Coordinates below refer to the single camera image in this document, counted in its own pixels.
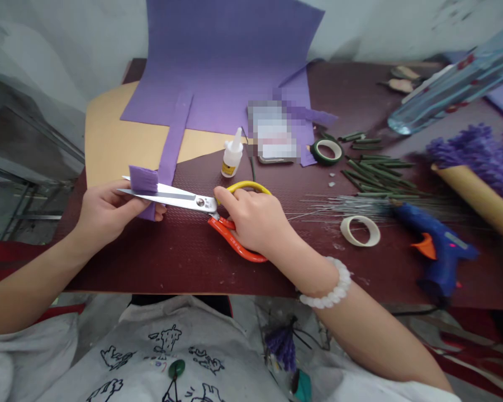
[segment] green floral tape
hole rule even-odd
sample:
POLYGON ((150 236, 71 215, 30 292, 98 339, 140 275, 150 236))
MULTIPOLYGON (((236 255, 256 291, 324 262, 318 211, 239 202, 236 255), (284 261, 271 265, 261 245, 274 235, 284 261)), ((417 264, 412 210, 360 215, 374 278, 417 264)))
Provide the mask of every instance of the green floral tape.
POLYGON ((318 140, 311 146, 311 153, 315 157, 315 160, 325 166, 335 165, 343 158, 343 148, 339 145, 339 143, 332 140, 318 140), (323 153, 320 152, 319 146, 325 146, 332 150, 334 153, 334 157, 330 158, 323 153))

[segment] green pendant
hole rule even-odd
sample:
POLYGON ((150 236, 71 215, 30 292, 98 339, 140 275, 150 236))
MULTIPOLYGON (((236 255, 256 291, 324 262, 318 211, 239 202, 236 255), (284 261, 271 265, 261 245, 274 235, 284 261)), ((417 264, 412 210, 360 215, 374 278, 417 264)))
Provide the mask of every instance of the green pendant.
POLYGON ((175 360, 171 366, 169 366, 169 370, 168 370, 168 375, 170 378, 173 378, 173 377, 180 377, 181 374, 184 372, 184 367, 185 367, 185 364, 184 364, 184 360, 175 360))

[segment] dark red table mat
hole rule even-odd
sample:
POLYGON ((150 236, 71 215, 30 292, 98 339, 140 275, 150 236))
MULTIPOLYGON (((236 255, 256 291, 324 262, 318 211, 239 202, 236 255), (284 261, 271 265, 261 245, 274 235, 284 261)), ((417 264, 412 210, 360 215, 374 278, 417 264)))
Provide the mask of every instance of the dark red table mat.
MULTIPOLYGON (((497 131, 503 118, 485 102, 476 102, 411 137, 387 129, 387 116, 400 104, 401 95, 379 87, 375 82, 387 78, 389 66, 371 64, 316 64, 309 68, 311 104, 339 116, 330 132, 346 135, 355 130, 380 134, 383 153, 404 156, 417 163, 407 171, 421 189, 443 193, 449 189, 429 170, 422 156, 432 138, 450 137, 469 123, 484 121, 497 131)), ((222 152, 205 155, 177 165, 174 186, 210 195, 216 185, 252 178, 249 163, 243 158, 236 177, 220 174, 222 152)), ((261 165, 256 160, 257 181, 276 195, 286 212, 304 212, 305 194, 354 194, 354 188, 340 173, 342 161, 333 167, 319 165, 302 168, 292 165, 261 165), (335 181, 336 186, 328 187, 335 181)), ((86 189, 83 174, 75 186, 55 240, 66 235, 76 223, 82 194, 86 189)), ((357 248, 340 234, 337 224, 291 221, 298 233, 323 255, 340 258, 354 273, 354 280, 379 302, 427 303, 416 286, 428 260, 410 247, 420 238, 401 226, 382 228, 376 247, 357 248)), ((461 238, 481 252, 477 261, 463 261, 458 279, 463 288, 453 297, 458 307, 503 309, 503 238, 492 232, 455 227, 461 238)), ((71 282, 69 290, 127 293, 228 293, 293 296, 294 287, 270 263, 253 264, 243 260, 208 224, 207 216, 170 208, 162 224, 135 219, 123 235, 95 256, 71 282)))

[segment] glue bottle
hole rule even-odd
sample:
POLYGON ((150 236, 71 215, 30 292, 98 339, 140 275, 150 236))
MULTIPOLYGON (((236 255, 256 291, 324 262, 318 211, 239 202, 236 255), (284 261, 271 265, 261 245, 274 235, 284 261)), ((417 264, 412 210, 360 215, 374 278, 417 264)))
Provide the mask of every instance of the glue bottle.
POLYGON ((222 176, 233 177, 236 170, 239 168, 240 159, 242 158, 242 128, 236 131, 235 138, 232 141, 225 142, 224 162, 222 163, 222 176))

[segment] yellow scissor handle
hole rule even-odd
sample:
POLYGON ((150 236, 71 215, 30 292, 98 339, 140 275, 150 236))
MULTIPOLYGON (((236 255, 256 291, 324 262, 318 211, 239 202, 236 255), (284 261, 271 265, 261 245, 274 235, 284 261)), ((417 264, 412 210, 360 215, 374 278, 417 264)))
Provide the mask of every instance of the yellow scissor handle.
POLYGON ((227 187, 227 189, 232 194, 239 188, 245 188, 245 187, 251 187, 255 190, 259 190, 261 193, 272 195, 272 193, 268 191, 268 189, 265 186, 262 186, 259 183, 250 180, 239 181, 238 183, 235 183, 232 186, 227 187))

